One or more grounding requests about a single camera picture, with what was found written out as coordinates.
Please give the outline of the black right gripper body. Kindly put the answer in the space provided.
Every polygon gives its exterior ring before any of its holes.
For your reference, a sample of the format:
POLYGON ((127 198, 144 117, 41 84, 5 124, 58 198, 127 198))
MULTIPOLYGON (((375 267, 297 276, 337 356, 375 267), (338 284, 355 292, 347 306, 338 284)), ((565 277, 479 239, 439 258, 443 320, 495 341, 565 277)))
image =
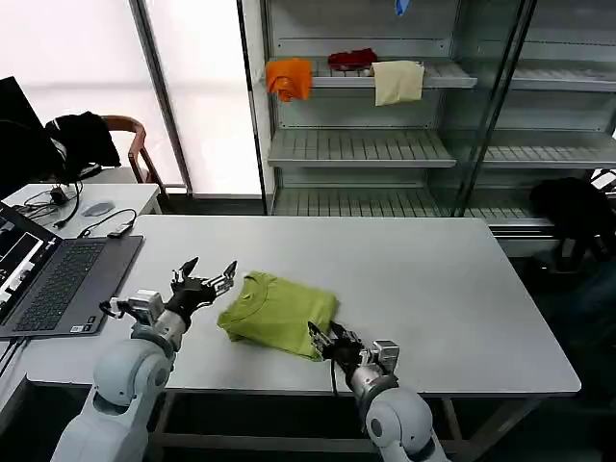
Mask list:
POLYGON ((359 338, 329 339, 321 346, 321 357, 333 361, 344 373, 353 373, 371 359, 370 351, 359 338))

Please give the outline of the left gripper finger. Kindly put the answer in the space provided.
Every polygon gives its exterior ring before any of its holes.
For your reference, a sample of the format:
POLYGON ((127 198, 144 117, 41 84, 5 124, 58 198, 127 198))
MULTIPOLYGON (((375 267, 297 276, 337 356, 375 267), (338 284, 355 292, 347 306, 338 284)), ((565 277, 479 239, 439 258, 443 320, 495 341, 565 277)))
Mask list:
POLYGON ((199 258, 194 257, 191 260, 185 262, 179 269, 173 271, 173 276, 170 281, 170 287, 172 289, 183 288, 188 282, 190 282, 191 274, 198 263, 199 258))
POLYGON ((208 279, 204 286, 212 289, 216 295, 227 293, 234 286, 237 265, 238 262, 233 261, 220 275, 208 279))

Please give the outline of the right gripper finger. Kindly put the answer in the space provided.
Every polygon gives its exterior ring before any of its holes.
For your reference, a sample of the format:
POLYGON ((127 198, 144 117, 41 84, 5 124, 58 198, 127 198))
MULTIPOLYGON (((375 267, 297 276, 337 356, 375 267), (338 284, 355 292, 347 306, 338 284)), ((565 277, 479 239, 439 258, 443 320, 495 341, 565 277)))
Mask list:
POLYGON ((329 360, 332 357, 332 340, 311 321, 307 325, 315 350, 323 360, 329 360))
POLYGON ((359 346, 360 338, 351 330, 347 330, 341 324, 332 321, 330 330, 334 334, 332 340, 335 346, 359 346))

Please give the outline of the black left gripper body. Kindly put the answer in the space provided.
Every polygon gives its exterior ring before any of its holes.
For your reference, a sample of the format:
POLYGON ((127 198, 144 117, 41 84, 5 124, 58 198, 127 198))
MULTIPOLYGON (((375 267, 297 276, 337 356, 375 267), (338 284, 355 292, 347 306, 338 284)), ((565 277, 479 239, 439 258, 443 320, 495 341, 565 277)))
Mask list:
POLYGON ((216 290, 203 283, 203 279, 187 278, 173 280, 170 283, 171 298, 165 303, 165 309, 175 313, 183 321, 191 321, 193 313, 203 304, 216 300, 216 290))

